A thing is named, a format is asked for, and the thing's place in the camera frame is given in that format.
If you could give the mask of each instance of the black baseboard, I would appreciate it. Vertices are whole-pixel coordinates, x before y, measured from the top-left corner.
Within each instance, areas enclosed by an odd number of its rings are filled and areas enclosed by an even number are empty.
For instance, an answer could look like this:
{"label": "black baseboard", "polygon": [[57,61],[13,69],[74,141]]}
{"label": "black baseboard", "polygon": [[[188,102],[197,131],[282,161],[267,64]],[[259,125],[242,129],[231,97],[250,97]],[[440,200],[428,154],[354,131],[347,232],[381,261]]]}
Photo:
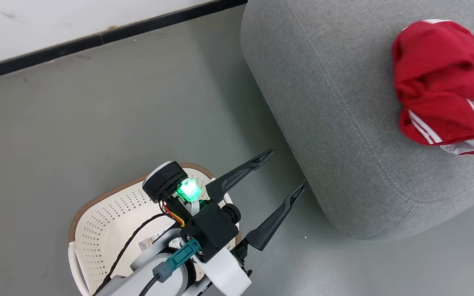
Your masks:
{"label": "black baseboard", "polygon": [[247,2],[248,0],[218,0],[216,2],[209,2],[201,6],[186,9],[184,11],[149,19],[147,21],[124,26],[114,30],[109,30],[97,35],[91,35],[83,39],[78,39],[57,45],[55,47],[43,49],[38,52],[30,53],[18,58],[13,58],[11,60],[6,60],[4,62],[0,62],[0,76],[41,64],[42,62],[48,62],[49,60],[54,60],[55,58],[81,52],[85,49],[90,49],[92,47],[97,47],[121,39],[129,38],[166,26],[189,21],[190,19],[195,19],[197,17],[223,11],[228,8],[246,4]]}

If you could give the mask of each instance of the green led light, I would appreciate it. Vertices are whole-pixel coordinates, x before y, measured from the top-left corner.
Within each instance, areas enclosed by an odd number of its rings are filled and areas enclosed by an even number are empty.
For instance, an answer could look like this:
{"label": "green led light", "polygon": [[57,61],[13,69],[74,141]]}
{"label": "green led light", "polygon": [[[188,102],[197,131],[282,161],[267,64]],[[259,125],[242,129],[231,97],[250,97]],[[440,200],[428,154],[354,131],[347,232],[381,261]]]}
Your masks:
{"label": "green led light", "polygon": [[186,179],[177,190],[177,195],[188,202],[196,201],[201,195],[201,189],[197,186],[194,180]]}

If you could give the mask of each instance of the red and yellow wire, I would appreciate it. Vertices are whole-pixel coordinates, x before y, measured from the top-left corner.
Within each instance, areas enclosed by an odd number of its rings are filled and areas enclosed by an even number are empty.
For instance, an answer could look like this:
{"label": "red and yellow wire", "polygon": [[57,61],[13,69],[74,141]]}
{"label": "red and yellow wire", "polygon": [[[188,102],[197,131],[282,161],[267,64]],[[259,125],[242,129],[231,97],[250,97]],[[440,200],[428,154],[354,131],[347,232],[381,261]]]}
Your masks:
{"label": "red and yellow wire", "polygon": [[166,204],[162,202],[162,206],[164,207],[164,210],[171,216],[173,217],[178,223],[180,223],[180,227],[184,228],[186,226],[186,223],[184,223],[184,220],[181,219],[177,214],[173,213],[172,211],[167,208]]}

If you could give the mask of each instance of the basket rim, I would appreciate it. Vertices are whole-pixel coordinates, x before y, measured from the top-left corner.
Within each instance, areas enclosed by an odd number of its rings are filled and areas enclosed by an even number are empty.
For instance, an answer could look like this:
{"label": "basket rim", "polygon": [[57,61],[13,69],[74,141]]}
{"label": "basket rim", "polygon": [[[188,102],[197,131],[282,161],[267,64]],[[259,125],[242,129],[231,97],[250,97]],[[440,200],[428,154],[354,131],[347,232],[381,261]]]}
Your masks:
{"label": "basket rim", "polygon": [[[183,168],[183,169],[194,169],[194,170],[197,170],[201,173],[203,173],[204,175],[206,175],[209,179],[212,179],[212,178],[215,178],[215,176],[210,172],[208,171],[207,169],[205,169],[203,166],[201,165],[198,165],[198,164],[194,164],[194,163],[189,163],[189,162],[183,162],[183,163],[179,163],[179,165]],[[137,183],[140,183],[142,182],[143,180],[145,180],[145,178],[147,176],[149,176],[150,173],[147,173],[147,174],[143,174],[142,176],[138,177],[138,178],[134,178],[133,180],[130,180],[129,182],[127,183],[124,183],[118,187],[115,187],[109,191],[107,191],[106,193],[103,193],[102,195],[99,195],[97,197],[94,197],[92,200],[90,200],[89,202],[87,202],[86,204],[84,204],[79,210],[78,212],[76,213],[76,215],[74,215],[74,218],[71,222],[71,228],[69,229],[69,243],[71,242],[74,242],[76,240],[76,228],[77,228],[77,225],[78,225],[78,222],[79,220],[81,219],[81,217],[83,217],[83,214],[89,209],[91,208],[92,206],[98,204],[100,201],[103,201],[104,199],[110,197],[111,195],[114,195],[124,189],[126,189],[127,187],[130,187],[130,186],[133,186],[134,184],[137,184]]]}

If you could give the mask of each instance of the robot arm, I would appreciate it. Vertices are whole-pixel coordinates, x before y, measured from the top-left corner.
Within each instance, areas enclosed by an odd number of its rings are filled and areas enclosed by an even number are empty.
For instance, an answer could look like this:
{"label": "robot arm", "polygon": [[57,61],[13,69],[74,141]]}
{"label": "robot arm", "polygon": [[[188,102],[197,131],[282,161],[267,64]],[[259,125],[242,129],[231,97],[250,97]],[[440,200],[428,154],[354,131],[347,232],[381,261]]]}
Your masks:
{"label": "robot arm", "polygon": [[[182,167],[176,162],[166,162],[154,170],[142,188],[153,202],[165,203],[166,209],[180,222],[131,264],[133,273],[129,277],[106,278],[94,296],[198,296],[212,284],[226,296],[241,295],[251,284],[251,270],[246,271],[244,267],[248,246],[260,251],[265,249],[307,184],[303,182],[286,197],[283,204],[232,251],[225,246],[239,233],[235,224],[241,220],[241,213],[233,204],[220,208],[218,203],[225,193],[274,153],[275,150],[267,150],[207,184],[210,200],[201,201],[196,214],[191,213],[188,204],[199,202],[196,198],[200,189],[192,184]],[[179,241],[179,250],[169,248],[172,240]],[[195,266],[205,273],[200,281],[195,281]]]}

